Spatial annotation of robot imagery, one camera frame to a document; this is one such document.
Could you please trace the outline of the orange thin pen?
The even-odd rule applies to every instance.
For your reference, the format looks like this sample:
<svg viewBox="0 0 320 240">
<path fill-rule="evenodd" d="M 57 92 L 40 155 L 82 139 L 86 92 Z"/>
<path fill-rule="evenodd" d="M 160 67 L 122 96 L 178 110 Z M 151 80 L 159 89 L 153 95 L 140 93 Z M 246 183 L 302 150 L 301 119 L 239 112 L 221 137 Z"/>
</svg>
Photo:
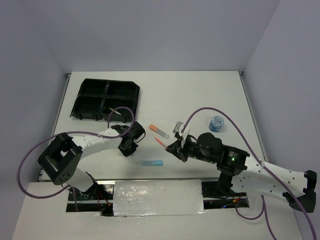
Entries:
<svg viewBox="0 0 320 240">
<path fill-rule="evenodd" d="M 160 140 L 158 139 L 157 137 L 154 137 L 154 139 L 163 147 L 163 148 L 167 148 L 167 146 Z"/>
</svg>

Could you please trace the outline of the orange capped highlighter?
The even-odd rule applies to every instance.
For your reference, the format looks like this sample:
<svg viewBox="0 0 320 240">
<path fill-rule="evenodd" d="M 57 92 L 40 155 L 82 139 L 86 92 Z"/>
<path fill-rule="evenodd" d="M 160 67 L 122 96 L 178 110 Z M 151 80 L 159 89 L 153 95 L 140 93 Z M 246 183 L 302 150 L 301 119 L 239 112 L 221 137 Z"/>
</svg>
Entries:
<svg viewBox="0 0 320 240">
<path fill-rule="evenodd" d="M 152 130 L 153 132 L 157 133 L 158 135 L 160 135 L 161 137 L 165 138 L 165 139 L 169 139 L 170 135 L 166 132 L 164 132 L 163 130 L 159 129 L 158 127 L 156 127 L 153 124 L 149 125 L 149 129 Z"/>
</svg>

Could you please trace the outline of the yellow thin pen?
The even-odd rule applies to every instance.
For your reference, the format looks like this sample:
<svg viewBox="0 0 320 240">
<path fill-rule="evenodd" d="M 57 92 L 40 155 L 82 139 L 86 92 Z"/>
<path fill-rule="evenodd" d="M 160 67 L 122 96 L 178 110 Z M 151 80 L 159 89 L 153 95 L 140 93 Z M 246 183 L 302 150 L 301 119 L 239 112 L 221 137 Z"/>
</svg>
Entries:
<svg viewBox="0 0 320 240">
<path fill-rule="evenodd" d="M 120 112 L 118 112 L 117 110 L 114 110 L 113 108 L 109 107 L 109 110 L 113 111 L 117 115 L 122 115 Z"/>
</svg>

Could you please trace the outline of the blue round tape tin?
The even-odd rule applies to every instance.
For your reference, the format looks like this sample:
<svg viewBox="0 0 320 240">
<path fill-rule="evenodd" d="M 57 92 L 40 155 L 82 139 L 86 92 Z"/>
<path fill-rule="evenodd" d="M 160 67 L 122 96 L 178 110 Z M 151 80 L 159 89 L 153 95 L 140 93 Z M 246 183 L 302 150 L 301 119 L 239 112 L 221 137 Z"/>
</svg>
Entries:
<svg viewBox="0 0 320 240">
<path fill-rule="evenodd" d="M 224 122 L 225 121 L 221 116 L 215 115 L 212 117 L 208 127 L 212 132 L 217 133 L 223 127 Z"/>
</svg>

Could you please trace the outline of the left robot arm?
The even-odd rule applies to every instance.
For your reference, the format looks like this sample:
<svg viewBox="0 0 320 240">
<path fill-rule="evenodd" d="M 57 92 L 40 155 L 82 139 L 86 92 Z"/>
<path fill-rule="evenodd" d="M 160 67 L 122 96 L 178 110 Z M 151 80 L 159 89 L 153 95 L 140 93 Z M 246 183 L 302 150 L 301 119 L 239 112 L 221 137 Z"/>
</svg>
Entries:
<svg viewBox="0 0 320 240">
<path fill-rule="evenodd" d="M 138 139 L 145 135 L 145 129 L 137 121 L 132 127 L 116 124 L 93 135 L 70 136 L 63 132 L 53 139 L 37 161 L 54 185 L 70 185 L 88 200 L 110 199 L 111 194 L 87 171 L 81 170 L 79 162 L 110 149 L 118 149 L 128 157 L 138 148 Z"/>
</svg>

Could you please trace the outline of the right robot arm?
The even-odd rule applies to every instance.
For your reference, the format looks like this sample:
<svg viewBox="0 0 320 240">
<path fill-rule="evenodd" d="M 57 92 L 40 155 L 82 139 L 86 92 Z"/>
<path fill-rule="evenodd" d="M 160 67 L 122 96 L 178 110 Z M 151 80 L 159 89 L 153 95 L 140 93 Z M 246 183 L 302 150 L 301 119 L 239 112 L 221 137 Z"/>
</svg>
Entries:
<svg viewBox="0 0 320 240">
<path fill-rule="evenodd" d="M 255 193 L 287 202 L 297 211 L 315 210 L 317 174 L 312 170 L 298 172 L 258 163 L 247 151 L 224 145 L 210 132 L 198 138 L 178 136 L 165 150 L 183 162 L 193 158 L 216 165 L 220 171 L 217 190 L 223 196 Z"/>
</svg>

